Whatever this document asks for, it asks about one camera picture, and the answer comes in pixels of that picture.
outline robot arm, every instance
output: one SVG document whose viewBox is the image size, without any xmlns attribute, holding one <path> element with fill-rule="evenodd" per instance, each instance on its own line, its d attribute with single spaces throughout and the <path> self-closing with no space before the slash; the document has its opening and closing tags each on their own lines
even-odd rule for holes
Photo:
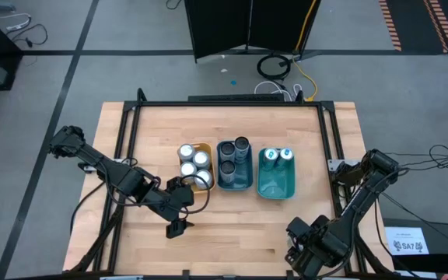
<svg viewBox="0 0 448 280">
<path fill-rule="evenodd" d="M 107 187 L 120 195 L 133 197 L 137 206 L 146 205 L 160 217 L 171 222 L 166 229 L 167 238 L 183 233 L 189 222 L 179 220 L 182 208 L 194 204 L 191 187 L 183 184 L 180 177 L 167 182 L 166 190 L 159 189 L 159 178 L 140 167 L 117 163 L 86 143 L 81 128 L 64 126 L 51 139 L 49 153 L 54 157 L 79 157 L 96 168 L 98 177 Z"/>
<path fill-rule="evenodd" d="M 320 215 L 311 226 L 298 217 L 289 223 L 286 231 L 294 246 L 285 259 L 293 270 L 305 278 L 314 278 L 324 265 L 332 268 L 342 263 L 343 267 L 354 248 L 356 226 L 378 195 L 397 181 L 398 172 L 398 163 L 375 149 L 356 166 L 342 163 L 333 179 L 348 186 L 360 183 L 360 187 L 340 217 L 329 220 Z"/>
</svg>

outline gray carpet floor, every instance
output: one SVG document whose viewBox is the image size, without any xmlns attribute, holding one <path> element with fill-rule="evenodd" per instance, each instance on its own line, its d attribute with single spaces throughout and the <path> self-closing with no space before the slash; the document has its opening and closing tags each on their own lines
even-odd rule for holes
<svg viewBox="0 0 448 280">
<path fill-rule="evenodd" d="M 48 28 L 49 41 L 37 49 L 73 50 L 91 0 L 14 3 Z M 0 19 L 1 28 L 10 24 Z M 391 50 L 378 1 L 322 1 L 307 48 Z M 100 0 L 84 49 L 191 49 L 184 2 L 170 11 L 164 1 Z M 214 56 L 195 64 L 189 55 L 82 56 L 58 128 L 78 125 L 91 142 L 102 102 L 132 100 L 138 87 L 149 100 L 252 93 L 263 80 L 256 71 L 262 57 Z M 71 59 L 25 57 L 12 90 L 0 92 L 0 258 Z M 320 88 L 317 100 L 355 102 L 367 149 L 427 153 L 432 145 L 448 146 L 448 56 L 331 55 L 300 64 Z M 284 83 L 313 90 L 295 69 Z M 7 278 L 61 271 L 83 178 L 69 161 L 46 160 Z M 448 170 L 411 172 L 387 193 L 422 218 L 448 222 Z M 386 218 L 415 219 L 385 198 L 381 208 Z"/>
</svg>

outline can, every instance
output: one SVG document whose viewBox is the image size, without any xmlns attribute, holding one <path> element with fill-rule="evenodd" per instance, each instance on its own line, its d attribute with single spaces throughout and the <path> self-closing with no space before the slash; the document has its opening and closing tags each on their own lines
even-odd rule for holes
<svg viewBox="0 0 448 280">
<path fill-rule="evenodd" d="M 234 157 L 236 155 L 236 149 L 232 142 L 227 142 L 221 145 L 221 150 L 219 151 L 221 156 L 221 162 L 226 160 L 234 162 Z"/>
<path fill-rule="evenodd" d="M 180 165 L 180 175 L 182 177 L 191 175 L 191 174 L 196 174 L 196 171 L 197 171 L 196 166 L 192 162 L 185 162 Z M 193 182 L 194 182 L 194 177 L 188 177 L 188 178 L 184 179 L 184 183 L 191 184 Z"/>
<path fill-rule="evenodd" d="M 264 170 L 271 170 L 272 168 L 274 168 L 277 158 L 278 158 L 277 149 L 273 148 L 266 149 L 264 152 L 264 158 L 262 159 L 263 160 L 262 168 Z"/>
<path fill-rule="evenodd" d="M 190 144 L 183 144 L 177 150 L 177 155 L 182 162 L 190 162 L 194 156 L 194 148 Z"/>
<path fill-rule="evenodd" d="M 198 170 L 208 170 L 210 167 L 210 158 L 208 153 L 203 151 L 198 151 L 194 154 L 193 163 Z"/>
<path fill-rule="evenodd" d="M 285 148 L 279 152 L 279 158 L 276 160 L 276 167 L 279 169 L 284 169 L 287 164 L 293 159 L 293 151 L 291 149 Z"/>
<path fill-rule="evenodd" d="M 225 184 L 232 184 L 234 182 L 234 171 L 236 167 L 232 161 L 226 160 L 219 167 L 219 174 L 221 175 L 222 182 Z"/>
<path fill-rule="evenodd" d="M 212 185 L 212 175 L 207 170 L 200 170 L 196 173 L 197 176 L 200 176 L 205 182 L 207 182 L 208 187 L 211 187 Z M 200 190 L 206 190 L 207 186 L 205 186 L 205 183 L 203 183 L 202 180 L 195 177 L 194 182 L 196 183 L 196 187 Z"/>
<path fill-rule="evenodd" d="M 244 162 L 247 159 L 248 149 L 250 148 L 248 139 L 240 136 L 234 140 L 234 145 L 236 146 L 235 161 L 239 163 Z"/>
</svg>

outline wooden table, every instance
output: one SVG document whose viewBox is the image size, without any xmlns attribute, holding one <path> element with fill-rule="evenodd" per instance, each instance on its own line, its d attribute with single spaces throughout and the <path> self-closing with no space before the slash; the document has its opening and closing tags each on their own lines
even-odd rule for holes
<svg viewBox="0 0 448 280">
<path fill-rule="evenodd" d="M 123 103 L 105 103 L 96 130 L 93 146 L 109 157 L 114 155 L 122 106 Z M 345 158 L 361 159 L 366 149 L 355 105 L 336 103 L 335 106 Z M 327 113 L 325 116 L 331 152 L 336 158 L 329 116 Z M 123 157 L 129 131 L 126 131 Z M 167 221 L 147 208 L 126 208 L 116 274 L 181 275 L 183 269 L 189 269 L 192 275 L 284 276 L 291 269 L 284 261 L 288 223 L 296 216 L 307 223 L 321 214 L 334 217 L 317 109 L 143 107 L 134 156 L 140 166 L 160 176 L 164 185 L 179 175 L 177 148 L 181 144 L 207 142 L 215 148 L 220 141 L 241 135 L 250 140 L 253 148 L 254 180 L 257 180 L 258 152 L 262 148 L 293 149 L 295 196 L 285 201 L 267 200 L 258 195 L 256 184 L 243 192 L 225 192 L 217 187 L 212 191 L 208 207 L 188 218 L 196 226 L 171 240 L 165 237 Z M 99 182 L 95 174 L 86 175 L 82 196 Z M 106 189 L 102 188 L 77 213 L 64 269 L 73 267 L 96 239 L 105 195 Z M 204 194 L 195 195 L 193 208 L 199 208 L 204 201 Z M 359 229 L 373 253 L 393 269 L 390 257 L 378 241 L 374 211 L 366 214 Z M 384 230 L 381 234 L 386 240 Z M 105 249 L 109 252 L 109 240 Z M 104 268 L 107 258 L 108 254 L 104 254 Z M 352 266 L 356 269 L 354 259 Z M 330 270 L 323 268 L 321 273 Z"/>
</svg>

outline orange striped floor tape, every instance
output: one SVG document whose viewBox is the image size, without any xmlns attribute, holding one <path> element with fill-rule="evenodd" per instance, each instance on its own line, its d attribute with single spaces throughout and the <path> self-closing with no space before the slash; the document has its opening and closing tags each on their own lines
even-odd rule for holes
<svg viewBox="0 0 448 280">
<path fill-rule="evenodd" d="M 436 17 L 439 19 L 439 24 L 442 27 L 443 32 L 445 33 L 445 36 L 446 36 L 447 41 L 448 41 L 448 21 L 447 21 L 447 17 L 443 13 L 442 7 L 440 6 L 440 3 L 438 2 L 438 0 L 429 0 L 429 1 L 432 4 L 433 12 L 435 13 Z"/>
<path fill-rule="evenodd" d="M 397 31 L 395 30 L 394 21 L 392 20 L 392 15 L 388 9 L 387 0 L 380 0 L 381 11 L 383 12 L 383 17 L 385 23 L 387 24 L 388 32 L 390 33 L 390 38 L 395 50 L 402 51 L 401 41 L 398 39 Z"/>
<path fill-rule="evenodd" d="M 442 51 L 444 53 L 448 52 L 447 44 L 445 43 L 445 40 L 443 39 L 442 32 L 440 32 L 439 24 L 435 20 L 435 16 L 433 16 L 432 8 L 430 7 L 430 4 L 428 3 L 428 0 L 423 0 L 425 3 L 426 9 L 428 10 L 428 14 L 430 19 L 433 22 L 433 26 L 435 27 L 436 34 L 439 36 L 440 42 L 442 43 Z"/>
</svg>

